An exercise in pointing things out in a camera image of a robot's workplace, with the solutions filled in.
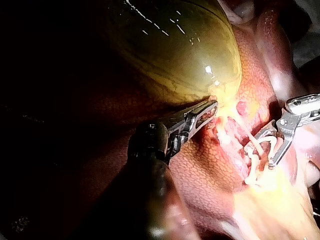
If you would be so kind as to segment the left arm instrument jaw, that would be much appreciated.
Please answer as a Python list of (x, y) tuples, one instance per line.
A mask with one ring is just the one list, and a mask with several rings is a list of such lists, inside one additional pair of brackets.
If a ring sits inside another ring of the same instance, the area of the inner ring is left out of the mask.
[(218, 106), (218, 102), (216, 100), (204, 100), (202, 102), (197, 103), (194, 106), (189, 107), (185, 113), (184, 117), (195, 115), (202, 116), (203, 114), (215, 110)]
[(188, 138), (192, 138), (203, 126), (208, 124), (216, 115), (218, 105), (215, 110), (208, 111), (203, 115), (194, 114), (187, 117), (186, 129), (188, 132)]

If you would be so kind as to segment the left arm instrument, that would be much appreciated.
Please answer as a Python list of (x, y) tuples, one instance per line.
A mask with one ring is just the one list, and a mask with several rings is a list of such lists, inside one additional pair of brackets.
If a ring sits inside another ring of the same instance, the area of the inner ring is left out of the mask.
[(184, 112), (140, 124), (128, 143), (128, 161), (155, 157), (166, 164), (180, 152), (188, 138)]

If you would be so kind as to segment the right arm instrument jaw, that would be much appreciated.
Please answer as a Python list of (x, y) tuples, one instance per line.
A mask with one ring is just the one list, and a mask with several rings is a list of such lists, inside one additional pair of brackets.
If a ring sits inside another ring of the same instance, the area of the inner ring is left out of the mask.
[(268, 136), (274, 136), (277, 137), (277, 128), (276, 128), (276, 121), (273, 119), (269, 123), (267, 123), (265, 126), (263, 126), (255, 135), (254, 139), (250, 140), (246, 145), (245, 145), (245, 150), (247, 151), (248, 149), (257, 149), (255, 147), (256, 143), (259, 143), (260, 140), (264, 137)]
[(283, 156), (291, 146), (293, 142), (293, 136), (285, 136), (282, 142), (282, 145), (279, 147), (277, 152), (274, 154), (274, 156), (270, 159), (268, 163), (268, 168), (270, 170), (273, 170), (282, 160)]

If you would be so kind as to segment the right arm instrument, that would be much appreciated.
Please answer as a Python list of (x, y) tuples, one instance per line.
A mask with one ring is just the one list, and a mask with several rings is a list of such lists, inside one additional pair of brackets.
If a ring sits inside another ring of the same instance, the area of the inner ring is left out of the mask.
[(293, 137), (297, 128), (320, 120), (320, 94), (312, 93), (288, 99), (276, 128), (282, 137)]

